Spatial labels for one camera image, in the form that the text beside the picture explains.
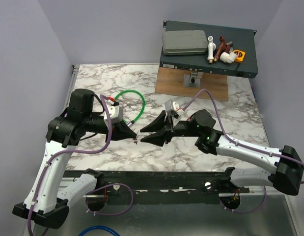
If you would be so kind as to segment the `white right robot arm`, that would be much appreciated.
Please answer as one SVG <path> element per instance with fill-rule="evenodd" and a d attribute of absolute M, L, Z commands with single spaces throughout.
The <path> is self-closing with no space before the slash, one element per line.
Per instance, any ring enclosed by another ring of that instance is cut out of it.
<path fill-rule="evenodd" d="M 230 193 L 237 187 L 269 186 L 286 195 L 298 195 L 304 166 L 293 147 L 279 149 L 240 141 L 215 130 L 215 123 L 205 109 L 192 114 L 189 120 L 177 123 L 162 111 L 154 121 L 141 129 L 142 133 L 149 133 L 141 141 L 162 147 L 173 137 L 196 137 L 195 146 L 203 153 L 232 157 L 255 166 L 232 169 L 230 176 L 220 181 L 223 191 Z"/>

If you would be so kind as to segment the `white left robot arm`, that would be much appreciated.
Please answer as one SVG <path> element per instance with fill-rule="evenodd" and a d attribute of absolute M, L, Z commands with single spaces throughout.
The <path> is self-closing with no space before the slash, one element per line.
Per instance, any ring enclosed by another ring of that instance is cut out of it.
<path fill-rule="evenodd" d="M 104 187 L 102 173 L 88 169 L 80 180 L 65 190 L 59 186 L 73 153 L 84 153 L 77 146 L 87 133 L 104 134 L 105 145 L 95 150 L 103 152 L 111 141 L 136 138 L 136 133 L 123 120 L 123 110 L 112 97 L 96 95 L 88 89 L 71 93 L 69 105 L 48 124 L 44 157 L 26 199 L 13 207 L 12 213 L 50 229 L 65 222 L 70 207 L 88 192 L 99 194 Z"/>

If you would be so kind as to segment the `white elbow pipe fitting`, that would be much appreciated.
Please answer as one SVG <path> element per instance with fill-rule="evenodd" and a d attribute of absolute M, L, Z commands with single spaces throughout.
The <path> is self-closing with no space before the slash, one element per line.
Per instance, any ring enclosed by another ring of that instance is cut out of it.
<path fill-rule="evenodd" d="M 236 53 L 233 53 L 233 52 L 223 52 L 221 55 L 220 55 L 220 60 L 224 63 L 228 63 L 228 64 L 231 64 L 233 63 L 237 58 L 237 54 Z"/>

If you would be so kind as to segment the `wooden board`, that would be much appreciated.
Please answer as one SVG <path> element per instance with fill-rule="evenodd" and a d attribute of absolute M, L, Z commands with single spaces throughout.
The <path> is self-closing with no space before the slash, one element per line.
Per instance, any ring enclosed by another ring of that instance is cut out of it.
<path fill-rule="evenodd" d="M 193 97 L 208 90 L 217 101 L 228 101 L 227 76 L 159 67 L 155 93 Z"/>

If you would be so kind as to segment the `grey plastic case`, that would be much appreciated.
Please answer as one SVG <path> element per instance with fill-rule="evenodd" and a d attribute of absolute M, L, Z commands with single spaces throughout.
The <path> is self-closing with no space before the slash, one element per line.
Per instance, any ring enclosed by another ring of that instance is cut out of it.
<path fill-rule="evenodd" d="M 167 56 L 194 55 L 207 52 L 208 40 L 203 30 L 165 31 L 163 53 Z"/>

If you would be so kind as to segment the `white pipe fitting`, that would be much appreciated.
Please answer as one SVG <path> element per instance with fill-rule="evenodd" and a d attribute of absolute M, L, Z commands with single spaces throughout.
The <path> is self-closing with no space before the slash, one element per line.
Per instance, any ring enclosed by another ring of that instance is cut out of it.
<path fill-rule="evenodd" d="M 209 63 L 212 63 L 214 60 L 214 50 L 216 49 L 216 45 L 214 43 L 213 36 L 209 36 L 207 38 L 207 40 L 208 40 L 208 58 L 207 58 L 207 60 Z"/>

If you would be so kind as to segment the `brown pipe fitting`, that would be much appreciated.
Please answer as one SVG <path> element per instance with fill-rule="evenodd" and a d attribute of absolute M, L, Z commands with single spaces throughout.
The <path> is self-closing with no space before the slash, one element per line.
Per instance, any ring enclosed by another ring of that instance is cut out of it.
<path fill-rule="evenodd" d="M 227 49 L 228 45 L 226 44 L 225 38 L 223 36 L 219 37 L 220 44 L 218 50 L 214 56 L 214 62 L 217 62 L 220 59 L 221 54 Z"/>

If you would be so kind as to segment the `yellow tape measure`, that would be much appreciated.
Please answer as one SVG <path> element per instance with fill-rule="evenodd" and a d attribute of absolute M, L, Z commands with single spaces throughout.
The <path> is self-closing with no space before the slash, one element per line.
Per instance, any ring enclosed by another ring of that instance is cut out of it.
<path fill-rule="evenodd" d="M 237 55 L 235 62 L 242 63 L 245 58 L 246 52 L 241 50 L 233 50 L 233 53 Z"/>

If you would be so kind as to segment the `dark grey pipe fitting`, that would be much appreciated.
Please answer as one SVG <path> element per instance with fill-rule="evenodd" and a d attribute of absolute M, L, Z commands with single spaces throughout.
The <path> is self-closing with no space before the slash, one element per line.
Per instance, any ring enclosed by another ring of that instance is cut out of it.
<path fill-rule="evenodd" d="M 233 48 L 232 48 L 233 42 L 232 41 L 226 42 L 225 45 L 226 45 L 226 48 L 225 48 L 226 53 L 230 53 L 233 51 Z"/>

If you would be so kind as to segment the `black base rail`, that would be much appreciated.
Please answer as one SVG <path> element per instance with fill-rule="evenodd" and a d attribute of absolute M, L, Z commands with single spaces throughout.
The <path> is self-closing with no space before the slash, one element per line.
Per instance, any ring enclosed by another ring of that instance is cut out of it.
<path fill-rule="evenodd" d="M 236 187 L 230 181 L 233 168 L 224 172 L 152 172 L 102 171 L 97 187 L 120 183 L 115 190 L 107 187 L 87 194 L 91 209 L 104 205 L 169 205 L 219 204 L 219 194 L 247 193 L 249 189 Z"/>

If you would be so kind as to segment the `grey metal bracket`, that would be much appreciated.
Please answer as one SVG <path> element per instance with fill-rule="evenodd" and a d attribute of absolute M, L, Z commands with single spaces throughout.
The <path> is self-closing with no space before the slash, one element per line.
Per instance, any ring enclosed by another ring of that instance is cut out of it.
<path fill-rule="evenodd" d="M 190 74 L 185 74 L 184 86 L 191 88 L 199 88 L 202 75 L 202 72 L 191 72 Z"/>

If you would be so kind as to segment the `aluminium side rail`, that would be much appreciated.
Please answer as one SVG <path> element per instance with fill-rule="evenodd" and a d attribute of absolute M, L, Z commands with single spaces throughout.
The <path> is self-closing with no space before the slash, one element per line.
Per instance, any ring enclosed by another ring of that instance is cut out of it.
<path fill-rule="evenodd" d="M 63 109 L 62 109 L 61 112 L 63 112 L 69 105 L 70 96 L 71 96 L 71 93 L 74 90 L 77 75 L 79 73 L 80 65 L 75 64 L 75 65 L 72 65 L 72 66 L 73 66 L 73 71 L 72 71 L 72 75 L 71 75 L 71 79 L 70 79 L 70 83 L 69 83 L 69 89 L 68 89 L 68 92 L 67 92 L 67 95 L 66 95 L 66 98 L 65 98 L 65 102 L 64 102 L 64 106 L 63 106 Z"/>

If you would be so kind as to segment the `dark teal network switch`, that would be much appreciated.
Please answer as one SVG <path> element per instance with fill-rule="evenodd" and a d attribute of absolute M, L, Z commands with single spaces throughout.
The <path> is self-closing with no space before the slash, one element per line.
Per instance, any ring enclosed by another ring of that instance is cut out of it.
<path fill-rule="evenodd" d="M 160 67 L 255 78 L 258 65 L 252 29 L 167 21 Z"/>

